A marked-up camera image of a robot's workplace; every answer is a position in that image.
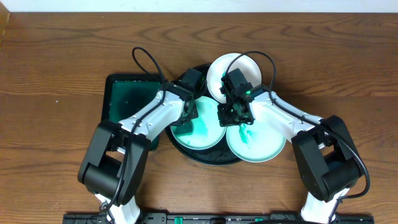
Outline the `white plate with green stain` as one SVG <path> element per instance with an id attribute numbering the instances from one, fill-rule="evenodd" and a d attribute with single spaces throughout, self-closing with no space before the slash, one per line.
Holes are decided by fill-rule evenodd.
<path id="1" fill-rule="evenodd" d="M 238 57 L 239 53 L 230 53 L 217 58 L 208 69 L 206 75 L 207 87 L 210 95 L 219 103 L 226 103 L 225 94 L 222 94 L 220 88 L 222 87 L 221 78 L 224 76 L 227 67 L 230 63 Z M 244 77 L 252 86 L 257 86 L 262 83 L 262 75 L 257 63 L 248 56 L 242 56 L 235 61 L 229 71 L 240 69 Z"/>

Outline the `green and yellow sponge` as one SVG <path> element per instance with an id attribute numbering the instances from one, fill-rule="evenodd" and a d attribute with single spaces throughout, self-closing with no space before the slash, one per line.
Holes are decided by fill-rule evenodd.
<path id="1" fill-rule="evenodd" d="M 188 121 L 180 126 L 172 126 L 171 131 L 175 136 L 186 136 L 193 133 L 193 123 Z"/>

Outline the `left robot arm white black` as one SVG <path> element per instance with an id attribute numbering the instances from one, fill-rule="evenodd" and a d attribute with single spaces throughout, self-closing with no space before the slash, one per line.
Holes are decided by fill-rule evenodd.
<path id="1" fill-rule="evenodd" d="M 196 118 L 195 98 L 201 86 L 164 83 L 154 98 L 118 123 L 96 127 L 78 181 L 100 199 L 110 223 L 135 223 L 140 215 L 135 194 L 141 183 L 152 141 L 169 125 Z"/>

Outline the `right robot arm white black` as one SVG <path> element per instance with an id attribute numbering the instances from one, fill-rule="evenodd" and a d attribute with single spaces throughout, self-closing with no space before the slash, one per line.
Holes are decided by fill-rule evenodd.
<path id="1" fill-rule="evenodd" d="M 222 86 L 226 101 L 218 107 L 222 126 L 263 121 L 292 143 L 300 178 L 308 190 L 301 217 L 332 223 L 344 199 L 367 194 L 369 172 L 344 121 L 305 113 L 270 88 L 251 84 Z"/>

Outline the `round black tray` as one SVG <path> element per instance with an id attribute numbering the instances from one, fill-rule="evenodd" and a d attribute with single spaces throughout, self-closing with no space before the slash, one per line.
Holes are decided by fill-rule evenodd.
<path id="1" fill-rule="evenodd" d="M 210 92 L 208 90 L 205 91 L 203 96 L 207 96 L 209 98 L 213 97 L 210 95 Z M 194 161 L 200 162 L 202 164 L 207 164 L 207 165 L 212 165 L 212 166 L 226 166 L 230 164 L 235 164 L 237 162 L 240 162 L 241 159 L 235 156 L 230 148 L 228 147 L 227 141 L 226 141 L 226 133 L 224 137 L 221 139 L 221 141 L 216 144 L 215 146 L 197 151 L 193 149 L 189 149 L 186 147 L 183 147 L 181 144 L 177 142 L 177 140 L 174 138 L 171 132 L 171 126 L 165 129 L 165 132 L 167 136 L 169 137 L 171 143 L 185 156 L 193 159 Z"/>

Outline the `rectangular dark green tray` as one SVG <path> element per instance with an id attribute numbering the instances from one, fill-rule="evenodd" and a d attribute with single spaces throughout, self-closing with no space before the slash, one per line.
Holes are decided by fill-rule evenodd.
<path id="1" fill-rule="evenodd" d="M 155 74 L 114 73 L 105 82 L 102 120 L 117 123 L 129 118 L 150 103 L 160 88 Z"/>

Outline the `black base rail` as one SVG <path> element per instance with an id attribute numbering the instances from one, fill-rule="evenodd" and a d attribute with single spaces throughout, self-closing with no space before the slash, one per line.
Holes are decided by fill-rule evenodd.
<path id="1" fill-rule="evenodd" d="M 110 223 L 105 213 L 65 214 L 63 224 L 104 224 Z M 272 213 L 270 215 L 168 215 L 166 213 L 143 213 L 137 224 L 247 224 L 247 223 L 305 223 L 294 213 Z"/>

